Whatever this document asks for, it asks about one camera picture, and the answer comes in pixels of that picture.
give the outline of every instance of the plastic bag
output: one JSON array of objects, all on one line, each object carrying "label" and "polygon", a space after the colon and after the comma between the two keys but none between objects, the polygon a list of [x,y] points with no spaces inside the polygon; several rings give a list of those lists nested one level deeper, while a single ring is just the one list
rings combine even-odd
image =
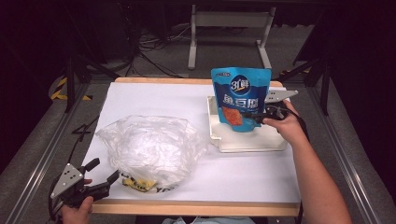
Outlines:
[{"label": "plastic bag", "polygon": [[208,143],[186,119],[129,116],[99,130],[124,186],[163,192],[189,176]]}]

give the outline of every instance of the hand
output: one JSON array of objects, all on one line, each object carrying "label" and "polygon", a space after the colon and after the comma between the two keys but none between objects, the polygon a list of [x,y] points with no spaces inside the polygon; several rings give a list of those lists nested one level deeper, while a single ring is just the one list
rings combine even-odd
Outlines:
[{"label": "hand", "polygon": [[[91,179],[84,180],[85,184],[91,184]],[[64,205],[61,208],[63,224],[88,224],[90,223],[90,213],[92,213],[93,197],[84,199],[79,208],[71,208]]]},{"label": "hand", "polygon": [[[291,102],[284,100],[283,103],[285,103],[288,109],[298,115],[298,112],[295,110]],[[301,141],[307,140],[304,131],[300,126],[300,123],[298,122],[297,118],[292,114],[288,114],[288,116],[283,120],[264,119],[262,122],[276,128],[277,131],[282,135],[282,137],[292,146],[293,144],[297,144]]]}]

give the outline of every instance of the white tabletop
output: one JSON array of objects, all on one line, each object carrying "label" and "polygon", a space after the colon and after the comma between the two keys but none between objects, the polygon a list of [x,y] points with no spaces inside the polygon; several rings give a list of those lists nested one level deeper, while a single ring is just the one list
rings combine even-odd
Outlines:
[{"label": "white tabletop", "polygon": [[[111,83],[96,132],[130,115],[170,116],[187,119],[209,142],[206,96],[212,85]],[[99,158],[101,164],[86,174],[99,184],[115,168],[107,160],[105,144],[94,136],[83,164]],[[301,200],[290,145],[282,151],[221,153],[209,144],[191,176],[173,190],[148,194],[111,186],[101,200],[221,203],[299,203]]]}]

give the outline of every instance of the table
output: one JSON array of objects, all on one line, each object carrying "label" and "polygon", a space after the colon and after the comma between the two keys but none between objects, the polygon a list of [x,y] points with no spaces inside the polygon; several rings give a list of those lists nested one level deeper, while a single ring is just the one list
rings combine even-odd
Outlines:
[{"label": "table", "polygon": [[[272,86],[279,87],[281,84],[272,82]],[[197,129],[206,130],[208,137],[205,101],[208,94],[214,94],[210,79],[118,78],[110,85],[96,131],[130,114],[144,112],[146,116],[181,116]],[[167,104],[155,104],[159,101]],[[185,108],[189,113],[176,116],[172,105],[181,103],[187,104]],[[101,164],[86,174],[87,178],[95,181],[93,184],[104,182],[114,172],[106,159],[106,146],[95,135],[83,164],[96,157],[101,159]],[[297,217],[300,200],[290,145],[282,151],[248,153],[220,153],[211,146],[209,153],[199,160],[191,177],[175,189],[145,194],[127,189],[116,181],[110,196],[94,203],[93,212]]]}]

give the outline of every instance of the food item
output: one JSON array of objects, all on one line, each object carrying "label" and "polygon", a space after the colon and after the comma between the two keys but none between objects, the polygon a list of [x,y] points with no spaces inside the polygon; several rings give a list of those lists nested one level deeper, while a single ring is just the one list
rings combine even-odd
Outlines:
[{"label": "food item", "polygon": [[231,125],[242,125],[242,115],[237,109],[231,109],[225,106],[221,107],[224,117]]},{"label": "food item", "polygon": [[219,121],[236,132],[250,132],[261,127],[241,112],[262,113],[268,93],[271,70],[262,68],[227,67],[211,72],[218,105]]}]

